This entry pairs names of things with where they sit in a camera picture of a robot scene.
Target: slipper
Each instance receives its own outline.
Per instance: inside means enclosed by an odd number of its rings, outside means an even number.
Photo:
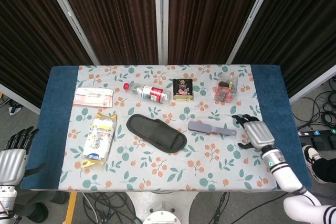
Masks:
[[[126,126],[132,133],[163,152],[178,152],[187,143],[185,135],[159,119],[154,120],[134,114],[128,119]]]

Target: gray carpet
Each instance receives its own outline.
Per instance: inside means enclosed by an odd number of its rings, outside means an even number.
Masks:
[[[308,94],[308,97],[315,98],[317,94],[323,91],[330,90],[328,84],[318,87],[316,90]],[[298,118],[308,120],[311,116],[312,102],[306,99],[300,99],[292,105],[292,110]],[[1,141],[0,148],[5,146],[7,139],[14,133],[20,131],[23,128],[27,128],[32,125],[36,125],[38,116],[33,112],[30,112],[26,108],[13,116],[8,115],[8,106],[4,106],[0,109],[0,133]],[[302,122],[296,121],[297,125],[301,125]],[[323,126],[314,126],[315,130],[323,130]],[[326,158],[335,158],[336,152],[321,152],[321,155]],[[313,189],[312,193],[316,195],[328,195],[336,197],[336,184],[325,184],[320,185],[316,183],[313,179]],[[283,194],[283,192],[269,192],[269,193],[240,193],[232,192],[230,194],[230,200],[223,213],[219,223],[231,223],[243,213],[255,207],[258,204],[262,204],[270,199],[276,198]],[[219,199],[222,193],[199,193],[195,198],[191,212],[190,212],[190,223],[192,224],[207,224],[211,219],[214,211],[218,205]],[[317,196],[321,203],[324,205],[336,205],[335,199],[324,198]],[[276,200],[265,206],[252,211],[243,219],[237,223],[298,223],[290,220],[282,206],[283,199]],[[46,203],[49,209],[49,218],[44,222],[45,224],[52,223],[62,223],[65,220],[67,204],[58,205],[51,202]],[[32,224],[27,218],[23,218],[20,222],[22,224]],[[82,206],[82,195],[79,194],[76,201],[75,214],[72,223],[90,223],[87,219],[83,206]],[[130,221],[123,218],[123,223],[130,223]]]

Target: brown curtain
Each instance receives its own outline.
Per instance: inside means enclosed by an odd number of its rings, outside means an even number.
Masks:
[[[233,63],[280,65],[294,95],[336,64],[336,0],[265,0]]]
[[[155,0],[68,0],[101,64],[158,64]]]
[[[56,0],[0,0],[0,83],[40,107],[50,70],[90,65]]]
[[[255,0],[169,0],[169,64],[225,63]]]

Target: water bottle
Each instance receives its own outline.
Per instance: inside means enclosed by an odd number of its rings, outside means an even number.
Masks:
[[[169,103],[171,99],[171,92],[167,90],[138,83],[125,83],[124,89],[131,90],[134,95],[141,96],[144,100],[150,100],[158,103]]]

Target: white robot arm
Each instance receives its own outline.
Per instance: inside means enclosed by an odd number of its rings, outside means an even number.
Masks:
[[[15,186],[23,177],[37,173],[44,166],[42,164],[35,169],[25,170],[31,142],[38,132],[38,129],[32,129],[30,127],[13,135],[0,152],[0,224],[8,224],[11,219],[15,219],[15,223],[21,220],[13,212],[17,195]]]
[[[261,150],[261,157],[279,187],[295,196],[286,198],[284,209],[293,220],[312,224],[336,224],[336,207],[321,206],[316,197],[307,191],[286,162],[281,151],[274,147],[275,139],[263,121],[256,117],[234,115],[233,118],[246,130],[250,143],[238,144],[243,149]]]

